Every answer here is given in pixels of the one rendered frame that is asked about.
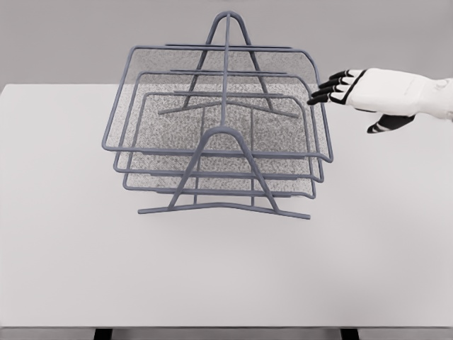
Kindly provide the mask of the large grey mesh tray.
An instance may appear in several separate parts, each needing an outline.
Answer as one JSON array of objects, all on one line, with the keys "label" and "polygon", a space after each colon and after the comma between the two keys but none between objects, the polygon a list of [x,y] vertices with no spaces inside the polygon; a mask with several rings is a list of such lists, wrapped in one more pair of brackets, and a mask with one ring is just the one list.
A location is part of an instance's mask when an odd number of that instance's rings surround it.
[{"label": "large grey mesh tray", "polygon": [[239,131],[257,158],[333,161],[311,56],[291,47],[136,46],[130,50],[102,146],[190,155],[209,129]]}]

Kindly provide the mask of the small grey mesh tray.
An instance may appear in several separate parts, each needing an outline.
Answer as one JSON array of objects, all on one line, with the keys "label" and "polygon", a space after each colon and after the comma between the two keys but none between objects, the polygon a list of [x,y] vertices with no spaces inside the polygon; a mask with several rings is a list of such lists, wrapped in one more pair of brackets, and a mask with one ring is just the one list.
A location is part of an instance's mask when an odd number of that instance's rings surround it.
[{"label": "small grey mesh tray", "polygon": [[[226,99],[224,125],[241,133],[271,193],[312,194],[319,175],[309,154],[311,112],[296,97],[274,93],[236,93]],[[220,126],[222,97],[214,93],[188,96],[181,91],[149,91],[130,109],[117,166],[130,190],[172,193],[203,133]],[[210,138],[185,184],[188,195],[249,196],[262,188],[252,182],[251,168],[228,135]]]}]

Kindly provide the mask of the medium grey mesh tray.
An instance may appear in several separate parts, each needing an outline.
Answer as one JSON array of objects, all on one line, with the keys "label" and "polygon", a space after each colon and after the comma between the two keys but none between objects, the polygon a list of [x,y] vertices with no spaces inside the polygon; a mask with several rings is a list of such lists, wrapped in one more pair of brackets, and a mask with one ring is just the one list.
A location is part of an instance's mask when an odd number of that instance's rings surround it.
[{"label": "medium grey mesh tray", "polygon": [[329,158],[314,84],[282,72],[171,70],[128,76],[105,140],[115,168],[138,184],[194,179],[321,181]]}]

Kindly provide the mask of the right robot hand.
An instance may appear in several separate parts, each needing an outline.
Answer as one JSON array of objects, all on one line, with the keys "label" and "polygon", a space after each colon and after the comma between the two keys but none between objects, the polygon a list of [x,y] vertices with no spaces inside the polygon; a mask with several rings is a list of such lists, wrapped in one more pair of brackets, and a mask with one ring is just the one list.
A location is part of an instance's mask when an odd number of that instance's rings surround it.
[{"label": "right robot hand", "polygon": [[388,69],[347,69],[319,85],[307,104],[336,103],[358,111],[380,113],[367,133],[377,134],[412,123],[420,112],[420,95],[428,83],[424,76]]}]

